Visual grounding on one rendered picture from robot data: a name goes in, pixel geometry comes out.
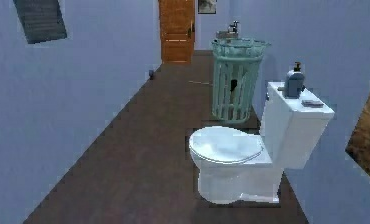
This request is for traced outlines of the green slatted sink stand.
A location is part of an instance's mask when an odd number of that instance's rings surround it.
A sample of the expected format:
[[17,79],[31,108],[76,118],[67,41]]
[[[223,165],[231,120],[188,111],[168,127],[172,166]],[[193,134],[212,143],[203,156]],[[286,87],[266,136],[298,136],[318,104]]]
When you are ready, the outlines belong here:
[[271,44],[254,38],[211,42],[213,53],[212,115],[228,124],[250,118],[252,99],[265,50]]

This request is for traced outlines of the orange wooden door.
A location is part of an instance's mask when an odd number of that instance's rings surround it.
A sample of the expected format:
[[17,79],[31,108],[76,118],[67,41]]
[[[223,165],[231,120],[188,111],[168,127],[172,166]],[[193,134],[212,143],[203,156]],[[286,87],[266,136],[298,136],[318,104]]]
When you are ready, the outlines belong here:
[[195,0],[158,0],[163,64],[189,64],[195,34],[188,37],[191,20],[195,22]]

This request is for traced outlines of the silver faucet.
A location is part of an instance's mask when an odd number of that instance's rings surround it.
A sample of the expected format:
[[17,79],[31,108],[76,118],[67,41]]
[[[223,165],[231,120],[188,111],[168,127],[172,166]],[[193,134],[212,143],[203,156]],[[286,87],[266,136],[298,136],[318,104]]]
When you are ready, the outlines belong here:
[[238,32],[238,24],[237,20],[234,20],[227,28],[226,31],[217,31],[216,38],[217,39],[229,39],[229,38],[237,38],[239,36]]

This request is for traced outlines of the white toilet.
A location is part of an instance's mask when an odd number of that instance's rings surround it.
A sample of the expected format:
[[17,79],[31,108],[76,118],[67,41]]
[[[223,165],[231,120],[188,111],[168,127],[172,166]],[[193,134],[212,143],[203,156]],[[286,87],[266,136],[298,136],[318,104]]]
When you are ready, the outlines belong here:
[[[214,204],[236,201],[278,203],[286,169],[305,167],[335,112],[305,89],[298,99],[283,96],[284,84],[270,82],[257,134],[226,126],[206,126],[189,137],[199,169],[198,192]],[[324,103],[304,107],[302,100]]]

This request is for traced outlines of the grey soap dispenser bottle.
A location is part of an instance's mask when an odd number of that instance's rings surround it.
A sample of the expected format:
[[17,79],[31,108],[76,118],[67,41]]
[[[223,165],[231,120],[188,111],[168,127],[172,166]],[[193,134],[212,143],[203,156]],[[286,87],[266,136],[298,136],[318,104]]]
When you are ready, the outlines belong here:
[[305,89],[305,75],[302,72],[301,63],[296,62],[285,79],[283,95],[285,98],[298,99],[301,92]]

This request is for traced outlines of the small grey flat bar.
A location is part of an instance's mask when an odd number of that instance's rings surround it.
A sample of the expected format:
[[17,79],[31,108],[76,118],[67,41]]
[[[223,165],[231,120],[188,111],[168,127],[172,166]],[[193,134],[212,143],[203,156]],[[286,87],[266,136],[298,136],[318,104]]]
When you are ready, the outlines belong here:
[[310,107],[310,108],[322,108],[324,106],[324,103],[321,101],[314,101],[314,100],[302,100],[301,104],[304,107]]

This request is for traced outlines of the framed wall picture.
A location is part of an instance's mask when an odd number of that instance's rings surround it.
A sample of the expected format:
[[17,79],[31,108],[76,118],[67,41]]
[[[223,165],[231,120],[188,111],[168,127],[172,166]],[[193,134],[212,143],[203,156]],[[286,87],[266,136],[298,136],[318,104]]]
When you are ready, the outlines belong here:
[[199,14],[215,14],[216,13],[216,0],[198,0],[198,13]]

